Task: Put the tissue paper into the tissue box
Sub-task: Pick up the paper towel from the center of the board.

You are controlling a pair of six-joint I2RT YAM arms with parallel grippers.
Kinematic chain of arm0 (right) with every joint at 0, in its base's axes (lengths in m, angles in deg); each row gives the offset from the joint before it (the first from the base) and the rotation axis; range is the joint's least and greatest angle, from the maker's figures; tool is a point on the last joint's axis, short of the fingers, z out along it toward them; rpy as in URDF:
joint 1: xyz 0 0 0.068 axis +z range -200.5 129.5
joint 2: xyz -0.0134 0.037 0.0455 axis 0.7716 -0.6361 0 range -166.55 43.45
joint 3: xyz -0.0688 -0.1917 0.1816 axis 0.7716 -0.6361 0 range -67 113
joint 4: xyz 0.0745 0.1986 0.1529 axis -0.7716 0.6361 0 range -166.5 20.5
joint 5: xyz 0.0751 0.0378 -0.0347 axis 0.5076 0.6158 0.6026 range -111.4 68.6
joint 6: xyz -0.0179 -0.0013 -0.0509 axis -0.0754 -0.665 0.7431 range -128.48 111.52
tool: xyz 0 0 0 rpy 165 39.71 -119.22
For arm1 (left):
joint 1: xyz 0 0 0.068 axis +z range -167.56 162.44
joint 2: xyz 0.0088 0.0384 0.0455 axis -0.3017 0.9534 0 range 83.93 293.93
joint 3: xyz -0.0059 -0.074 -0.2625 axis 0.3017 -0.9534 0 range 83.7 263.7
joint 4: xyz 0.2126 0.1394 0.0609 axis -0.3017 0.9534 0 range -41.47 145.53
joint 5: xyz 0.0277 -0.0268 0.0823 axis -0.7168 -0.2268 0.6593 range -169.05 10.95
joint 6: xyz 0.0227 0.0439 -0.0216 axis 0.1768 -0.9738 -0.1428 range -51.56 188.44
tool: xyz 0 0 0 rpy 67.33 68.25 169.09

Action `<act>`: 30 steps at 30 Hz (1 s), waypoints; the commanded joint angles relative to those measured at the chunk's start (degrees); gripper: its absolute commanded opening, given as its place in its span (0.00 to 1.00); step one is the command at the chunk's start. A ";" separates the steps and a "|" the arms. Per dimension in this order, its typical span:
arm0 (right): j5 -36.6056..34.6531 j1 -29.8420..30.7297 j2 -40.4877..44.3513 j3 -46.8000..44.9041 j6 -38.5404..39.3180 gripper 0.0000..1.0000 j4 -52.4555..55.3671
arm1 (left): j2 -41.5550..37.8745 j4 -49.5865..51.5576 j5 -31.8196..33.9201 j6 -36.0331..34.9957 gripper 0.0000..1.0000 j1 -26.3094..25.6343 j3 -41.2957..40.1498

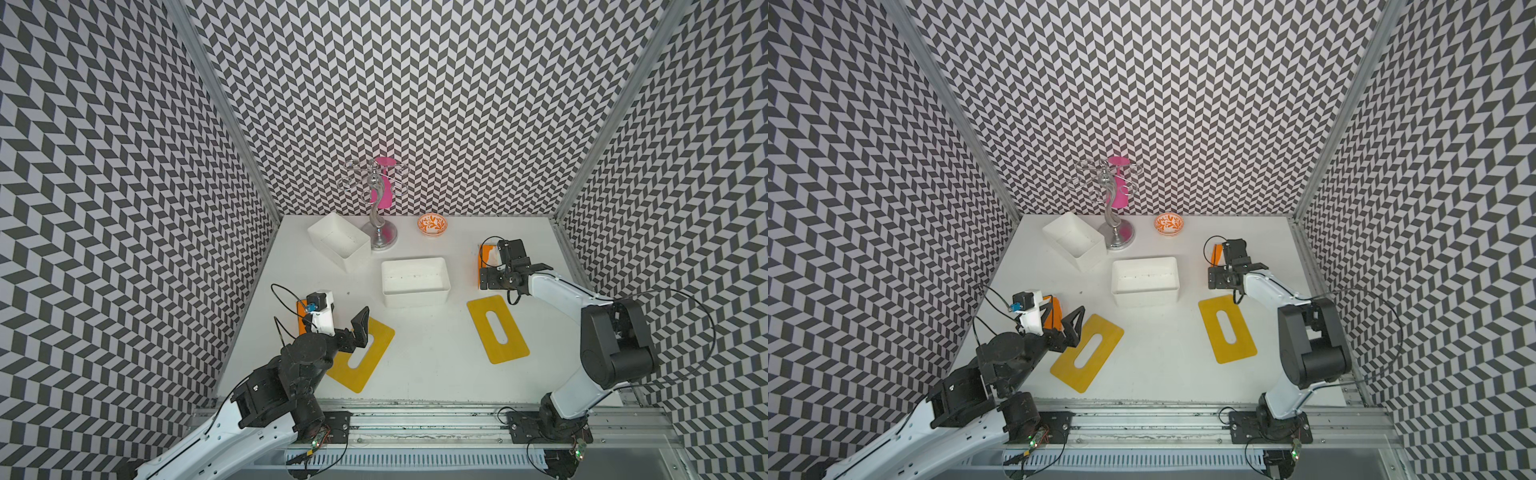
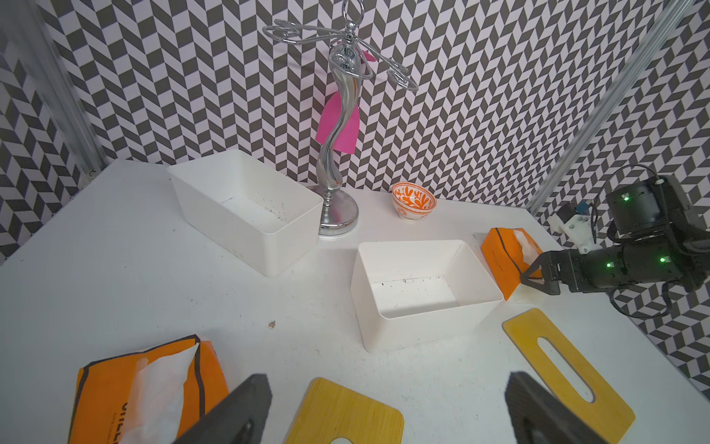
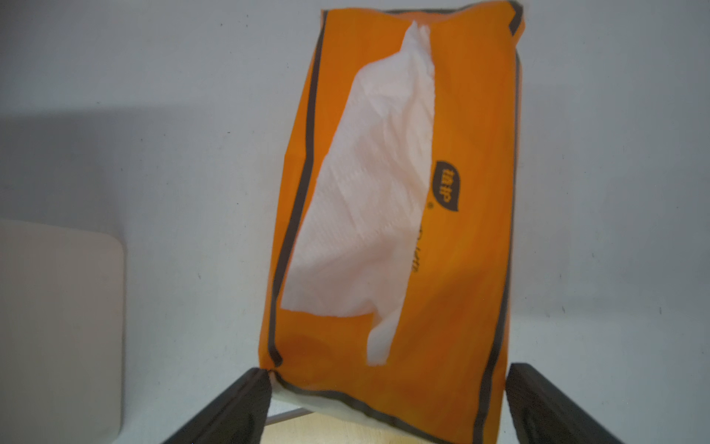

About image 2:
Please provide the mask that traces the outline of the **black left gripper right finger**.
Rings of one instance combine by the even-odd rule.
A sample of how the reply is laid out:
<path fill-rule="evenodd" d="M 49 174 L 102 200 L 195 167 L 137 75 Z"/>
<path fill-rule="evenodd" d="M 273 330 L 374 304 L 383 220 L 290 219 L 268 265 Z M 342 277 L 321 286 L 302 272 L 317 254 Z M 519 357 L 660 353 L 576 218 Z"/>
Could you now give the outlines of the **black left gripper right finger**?
<path fill-rule="evenodd" d="M 606 443 L 525 372 L 510 374 L 505 401 L 518 443 Z"/>

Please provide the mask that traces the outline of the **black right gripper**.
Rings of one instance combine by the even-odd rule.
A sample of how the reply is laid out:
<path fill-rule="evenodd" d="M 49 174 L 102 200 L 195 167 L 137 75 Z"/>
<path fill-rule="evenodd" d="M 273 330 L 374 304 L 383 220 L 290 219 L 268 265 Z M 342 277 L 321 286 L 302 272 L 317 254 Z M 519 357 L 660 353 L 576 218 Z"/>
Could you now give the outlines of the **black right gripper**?
<path fill-rule="evenodd" d="M 521 274 L 521 284 L 547 295 L 560 295 L 560 285 L 570 292 L 591 293 L 596 288 L 582 275 L 582 256 L 576 250 L 541 253 Z"/>

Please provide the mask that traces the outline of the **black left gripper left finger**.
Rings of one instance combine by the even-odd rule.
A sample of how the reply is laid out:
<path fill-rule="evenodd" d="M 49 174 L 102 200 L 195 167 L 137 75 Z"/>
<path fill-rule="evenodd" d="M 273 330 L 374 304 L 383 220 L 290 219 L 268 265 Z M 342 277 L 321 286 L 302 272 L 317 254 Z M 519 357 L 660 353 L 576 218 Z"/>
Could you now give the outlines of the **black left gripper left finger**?
<path fill-rule="evenodd" d="M 260 443 L 272 399 L 267 375 L 251 375 L 174 443 Z"/>

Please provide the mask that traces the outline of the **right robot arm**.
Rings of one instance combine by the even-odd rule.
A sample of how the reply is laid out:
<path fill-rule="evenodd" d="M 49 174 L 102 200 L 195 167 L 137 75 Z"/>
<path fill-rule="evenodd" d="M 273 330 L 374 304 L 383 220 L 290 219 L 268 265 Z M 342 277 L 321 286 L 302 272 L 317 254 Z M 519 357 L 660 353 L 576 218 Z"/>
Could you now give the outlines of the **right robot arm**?
<path fill-rule="evenodd" d="M 658 283 L 665 303 L 658 318 L 672 311 L 671 287 L 699 290 L 709 278 L 707 225 L 674 177 L 647 173 L 644 181 L 599 194 L 608 203 L 611 246 L 541 253 L 519 273 L 521 284 L 548 295 L 558 295 L 561 284 L 571 292 L 604 292 L 616 306 L 616 293 Z"/>

